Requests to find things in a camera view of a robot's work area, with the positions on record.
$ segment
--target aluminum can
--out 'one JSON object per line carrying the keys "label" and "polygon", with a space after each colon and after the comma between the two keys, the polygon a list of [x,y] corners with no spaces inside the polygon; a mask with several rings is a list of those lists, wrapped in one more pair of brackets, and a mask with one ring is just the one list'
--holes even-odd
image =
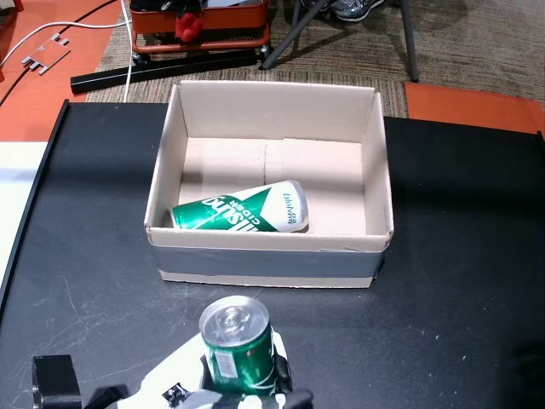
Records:
{"label": "aluminum can", "polygon": [[261,302],[243,296],[222,298],[203,311],[199,328],[216,390],[274,393],[273,335],[269,313]]}
{"label": "aluminum can", "polygon": [[180,204],[171,211],[175,228],[236,232],[296,232],[308,224],[305,194],[297,181],[281,181]]}

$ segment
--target orange mat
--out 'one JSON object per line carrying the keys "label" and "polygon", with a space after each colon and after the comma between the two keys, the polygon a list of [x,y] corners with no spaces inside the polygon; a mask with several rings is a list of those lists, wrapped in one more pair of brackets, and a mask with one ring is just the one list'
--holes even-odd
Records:
{"label": "orange mat", "polygon": [[405,83],[409,118],[545,134],[538,101],[491,92]]}
{"label": "orange mat", "polygon": [[[0,32],[0,60],[26,34],[51,21],[74,21],[106,0],[24,0],[25,10]],[[119,3],[112,3],[81,21],[86,24],[110,25],[117,22]],[[42,45],[62,26],[49,27],[21,45],[2,67],[5,77],[0,83],[3,96],[23,71],[23,58]],[[73,96],[70,77],[93,72],[104,53],[112,29],[90,30],[73,27],[62,34],[70,42],[63,60],[44,75],[28,72],[0,107],[0,141],[46,141],[53,129],[62,101],[85,101],[85,95]],[[124,58],[128,59],[129,51]]]}

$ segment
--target shoe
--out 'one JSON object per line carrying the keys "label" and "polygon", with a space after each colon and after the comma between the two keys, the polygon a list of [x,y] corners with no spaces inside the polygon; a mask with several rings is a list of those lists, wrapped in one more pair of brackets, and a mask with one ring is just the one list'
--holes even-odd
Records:
{"label": "shoe", "polygon": [[[320,9],[320,12],[324,12],[324,11],[327,11],[330,9],[331,7],[331,4],[334,2],[335,0],[329,0],[321,9]],[[306,9],[311,9],[313,7],[314,4],[316,4],[318,2],[318,0],[301,0],[301,4],[303,5],[304,8]]]}
{"label": "shoe", "polygon": [[383,3],[384,0],[337,0],[331,5],[331,11],[339,20],[361,21],[372,9]]}

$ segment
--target cardboard box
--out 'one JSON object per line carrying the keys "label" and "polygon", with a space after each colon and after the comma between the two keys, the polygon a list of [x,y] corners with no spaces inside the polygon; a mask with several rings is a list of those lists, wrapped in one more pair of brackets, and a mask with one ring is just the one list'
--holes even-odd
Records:
{"label": "cardboard box", "polygon": [[[307,195],[305,233],[168,227],[177,204],[288,179]],[[368,287],[393,235],[380,94],[182,81],[170,97],[144,223],[165,280]]]}

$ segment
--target black table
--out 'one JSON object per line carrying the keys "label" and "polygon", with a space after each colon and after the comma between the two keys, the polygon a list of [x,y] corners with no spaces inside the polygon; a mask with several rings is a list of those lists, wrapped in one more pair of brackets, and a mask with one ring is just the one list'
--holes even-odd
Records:
{"label": "black table", "polygon": [[544,336],[534,135],[386,118],[396,231],[368,290],[174,284],[142,225],[165,111],[65,107],[8,271],[1,408],[32,406],[35,354],[71,354],[84,401],[135,392],[232,294],[268,306],[317,408],[522,407],[513,354]]}

